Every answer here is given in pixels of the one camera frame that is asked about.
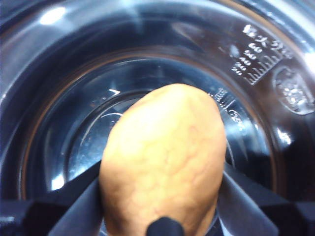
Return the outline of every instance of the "yellow potato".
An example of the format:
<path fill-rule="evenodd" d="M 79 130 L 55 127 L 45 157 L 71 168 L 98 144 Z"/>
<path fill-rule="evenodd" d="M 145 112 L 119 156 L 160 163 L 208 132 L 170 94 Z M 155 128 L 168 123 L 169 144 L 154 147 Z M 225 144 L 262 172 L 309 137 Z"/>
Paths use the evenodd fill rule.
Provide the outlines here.
<path fill-rule="evenodd" d="M 214 100 L 183 84 L 156 89 L 113 127 L 99 184 L 112 236 L 144 236 L 168 216 L 203 236 L 214 215 L 226 139 Z"/>

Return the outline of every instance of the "stainless steel bowl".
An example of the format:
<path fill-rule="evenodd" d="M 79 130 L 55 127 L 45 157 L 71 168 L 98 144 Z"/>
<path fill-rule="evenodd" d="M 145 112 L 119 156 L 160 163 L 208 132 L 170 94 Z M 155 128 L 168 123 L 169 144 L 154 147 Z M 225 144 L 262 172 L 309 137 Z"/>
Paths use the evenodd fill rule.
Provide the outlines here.
<path fill-rule="evenodd" d="M 62 187 L 100 160 L 131 104 L 186 83 L 219 104 L 227 162 L 314 201 L 314 10 L 292 0 L 66 0 L 31 12 L 2 33 L 0 197 Z"/>

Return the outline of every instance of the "metal pot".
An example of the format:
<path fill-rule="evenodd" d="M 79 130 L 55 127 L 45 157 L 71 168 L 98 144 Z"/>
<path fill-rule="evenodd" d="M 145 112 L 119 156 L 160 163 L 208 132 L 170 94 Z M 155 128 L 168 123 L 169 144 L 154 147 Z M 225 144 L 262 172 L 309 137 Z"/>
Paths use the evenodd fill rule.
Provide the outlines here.
<path fill-rule="evenodd" d="M 292 0 L 66 0 L 2 32 L 1 199 L 58 189 L 101 159 L 149 91 L 199 87 L 220 106 L 226 161 L 315 200 L 315 6 Z"/>

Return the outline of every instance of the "potato skin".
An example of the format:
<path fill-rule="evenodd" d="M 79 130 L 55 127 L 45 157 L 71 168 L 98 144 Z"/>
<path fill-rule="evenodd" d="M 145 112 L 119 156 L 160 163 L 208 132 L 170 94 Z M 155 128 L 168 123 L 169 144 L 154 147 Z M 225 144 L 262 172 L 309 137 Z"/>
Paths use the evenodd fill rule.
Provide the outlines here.
<path fill-rule="evenodd" d="M 162 216 L 203 236 L 214 215 L 226 138 L 215 101 L 184 84 L 156 89 L 113 127 L 99 184 L 108 233 L 143 236 Z"/>

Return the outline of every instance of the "potato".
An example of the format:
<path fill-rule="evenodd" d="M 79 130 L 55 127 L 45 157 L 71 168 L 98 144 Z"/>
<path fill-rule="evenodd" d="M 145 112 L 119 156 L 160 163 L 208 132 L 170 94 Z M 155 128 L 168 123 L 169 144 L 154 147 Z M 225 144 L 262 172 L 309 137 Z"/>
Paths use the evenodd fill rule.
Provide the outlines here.
<path fill-rule="evenodd" d="M 99 184 L 108 233 L 143 236 L 168 216 L 205 235 L 216 208 L 226 138 L 214 100 L 183 84 L 156 89 L 110 132 Z"/>

